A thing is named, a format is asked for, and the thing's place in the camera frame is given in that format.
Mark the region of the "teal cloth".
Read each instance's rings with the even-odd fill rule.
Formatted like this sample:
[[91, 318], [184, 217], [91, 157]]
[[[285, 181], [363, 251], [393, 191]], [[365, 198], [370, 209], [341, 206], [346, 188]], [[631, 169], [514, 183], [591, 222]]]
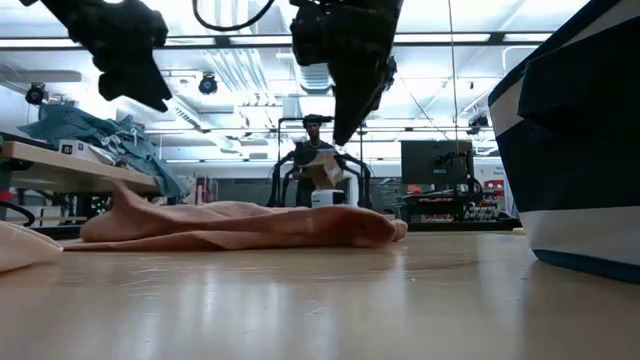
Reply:
[[36, 140], [60, 145], [63, 140], [79, 140], [105, 151], [116, 163], [123, 162], [134, 171], [153, 176], [160, 193], [183, 198], [189, 188], [157, 154], [158, 148], [144, 136], [131, 115], [120, 121], [101, 119], [75, 107], [44, 104], [38, 120], [18, 129]]

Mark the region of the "black monitor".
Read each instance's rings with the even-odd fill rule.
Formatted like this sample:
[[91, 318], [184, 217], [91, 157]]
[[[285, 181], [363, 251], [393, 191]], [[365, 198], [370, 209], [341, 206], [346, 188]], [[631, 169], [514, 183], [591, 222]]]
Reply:
[[409, 140], [401, 142], [403, 184], [453, 189], [467, 185], [473, 175], [473, 147], [462, 140]]

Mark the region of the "wooden workbench grey frame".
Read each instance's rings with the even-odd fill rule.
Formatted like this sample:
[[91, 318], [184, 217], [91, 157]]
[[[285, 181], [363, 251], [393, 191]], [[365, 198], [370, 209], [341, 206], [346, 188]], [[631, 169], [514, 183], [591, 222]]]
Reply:
[[7, 141], [0, 146], [0, 192], [10, 187], [60, 193], [105, 193], [119, 181], [131, 190], [158, 195], [153, 176], [59, 152]]

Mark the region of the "low cluttered shelf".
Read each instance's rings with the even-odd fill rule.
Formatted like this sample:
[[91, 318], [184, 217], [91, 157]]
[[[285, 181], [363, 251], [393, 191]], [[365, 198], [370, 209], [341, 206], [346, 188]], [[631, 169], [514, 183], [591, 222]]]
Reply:
[[503, 180], [475, 181], [474, 191], [411, 193], [398, 199], [398, 218], [410, 232], [511, 231], [519, 219], [505, 210]]

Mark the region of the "yellow checked towel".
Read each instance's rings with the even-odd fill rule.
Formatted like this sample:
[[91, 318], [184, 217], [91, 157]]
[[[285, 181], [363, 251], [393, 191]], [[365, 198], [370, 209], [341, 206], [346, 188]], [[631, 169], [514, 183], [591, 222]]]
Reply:
[[62, 252], [49, 236], [0, 220], [0, 273], [49, 261]]

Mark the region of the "white cardboard box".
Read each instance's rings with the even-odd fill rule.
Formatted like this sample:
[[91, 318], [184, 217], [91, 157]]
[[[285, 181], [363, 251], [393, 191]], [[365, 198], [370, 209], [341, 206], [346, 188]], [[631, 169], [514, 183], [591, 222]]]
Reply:
[[114, 166], [116, 158], [111, 153], [79, 140], [61, 140], [58, 150], [62, 154], [70, 155], [87, 161]]

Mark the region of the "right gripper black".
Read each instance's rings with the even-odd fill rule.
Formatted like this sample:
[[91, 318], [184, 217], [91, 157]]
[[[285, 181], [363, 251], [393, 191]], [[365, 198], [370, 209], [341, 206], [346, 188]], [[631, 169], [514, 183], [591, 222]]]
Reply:
[[384, 92], [385, 66], [403, 0], [332, 0], [329, 7], [329, 65], [334, 80], [336, 145], [344, 146]]

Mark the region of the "pink towel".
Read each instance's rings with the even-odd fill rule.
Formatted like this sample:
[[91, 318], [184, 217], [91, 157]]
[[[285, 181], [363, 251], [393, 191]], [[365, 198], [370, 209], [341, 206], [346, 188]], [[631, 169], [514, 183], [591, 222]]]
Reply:
[[66, 251], [238, 251], [302, 247], [382, 248], [408, 225], [369, 209], [271, 208], [248, 202], [153, 204], [113, 183], [112, 208], [86, 222]]

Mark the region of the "black overhead bar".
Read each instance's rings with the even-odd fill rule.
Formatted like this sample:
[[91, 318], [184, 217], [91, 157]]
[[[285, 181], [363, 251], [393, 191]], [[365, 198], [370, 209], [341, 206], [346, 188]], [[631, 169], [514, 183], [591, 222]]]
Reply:
[[[551, 32], [401, 32], [394, 37], [395, 47], [429, 46], [506, 46], [539, 45], [551, 37]], [[164, 49], [233, 49], [284, 48], [292, 45], [290, 34], [259, 35], [194, 35], [170, 36]], [[81, 46], [64, 37], [4, 37], [0, 51], [74, 51]]]

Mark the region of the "small white screen device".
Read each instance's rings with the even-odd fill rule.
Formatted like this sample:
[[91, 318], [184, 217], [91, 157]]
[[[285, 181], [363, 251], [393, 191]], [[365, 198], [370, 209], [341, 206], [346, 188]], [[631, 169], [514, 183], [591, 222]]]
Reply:
[[346, 203], [346, 194], [339, 189], [317, 189], [311, 194], [313, 208], [332, 207]]

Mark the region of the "person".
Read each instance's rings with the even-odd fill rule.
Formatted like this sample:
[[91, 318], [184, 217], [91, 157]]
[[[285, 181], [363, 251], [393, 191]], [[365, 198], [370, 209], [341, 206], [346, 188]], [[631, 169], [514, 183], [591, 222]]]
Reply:
[[[311, 194], [317, 190], [311, 176], [307, 172], [306, 165], [311, 162], [320, 150], [335, 150], [333, 145], [320, 139], [320, 128], [323, 122], [322, 116], [308, 115], [303, 120], [308, 139], [297, 143], [294, 151], [294, 178], [297, 181], [296, 205], [298, 207], [313, 208]], [[337, 153], [337, 161], [342, 170], [345, 168], [344, 160]]]

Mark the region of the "brown cardboard piece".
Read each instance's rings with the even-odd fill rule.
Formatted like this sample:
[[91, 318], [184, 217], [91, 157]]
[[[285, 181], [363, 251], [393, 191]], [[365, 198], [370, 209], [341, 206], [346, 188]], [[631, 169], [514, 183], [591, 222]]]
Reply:
[[333, 189], [344, 179], [335, 150], [320, 150], [306, 169], [317, 189]]

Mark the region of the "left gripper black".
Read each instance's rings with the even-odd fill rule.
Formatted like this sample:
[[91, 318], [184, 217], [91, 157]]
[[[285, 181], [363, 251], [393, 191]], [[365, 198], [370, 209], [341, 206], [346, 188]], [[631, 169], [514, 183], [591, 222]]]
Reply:
[[[68, 37], [97, 58], [100, 95], [107, 101], [128, 97], [161, 113], [172, 98], [153, 57], [168, 27], [162, 14], [142, 0], [39, 0], [66, 28]], [[133, 58], [118, 53], [143, 54]]]

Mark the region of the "navy fabric bin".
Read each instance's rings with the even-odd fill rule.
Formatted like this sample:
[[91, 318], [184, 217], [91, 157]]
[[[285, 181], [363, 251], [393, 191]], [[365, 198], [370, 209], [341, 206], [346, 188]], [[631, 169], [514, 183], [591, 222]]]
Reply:
[[640, 284], [640, 0], [589, 0], [488, 105], [533, 254]]

